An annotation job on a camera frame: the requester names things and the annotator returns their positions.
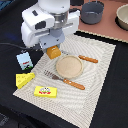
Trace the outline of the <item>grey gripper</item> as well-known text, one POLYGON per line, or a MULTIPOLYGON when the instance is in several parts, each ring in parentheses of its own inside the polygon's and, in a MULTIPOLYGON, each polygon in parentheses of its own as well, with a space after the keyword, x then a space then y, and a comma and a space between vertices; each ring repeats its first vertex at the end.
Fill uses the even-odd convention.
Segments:
POLYGON ((69 11, 69 3, 36 3, 22 12, 22 40, 27 47, 43 51, 59 46, 65 36, 78 29, 80 11, 69 11))

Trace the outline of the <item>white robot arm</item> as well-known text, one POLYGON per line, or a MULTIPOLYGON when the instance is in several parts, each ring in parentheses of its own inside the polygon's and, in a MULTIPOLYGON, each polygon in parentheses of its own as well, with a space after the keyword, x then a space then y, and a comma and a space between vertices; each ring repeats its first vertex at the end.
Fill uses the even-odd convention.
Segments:
POLYGON ((59 46, 65 36, 75 33, 79 25, 80 11, 69 11, 70 0, 38 0, 22 12, 22 40, 27 47, 59 46))

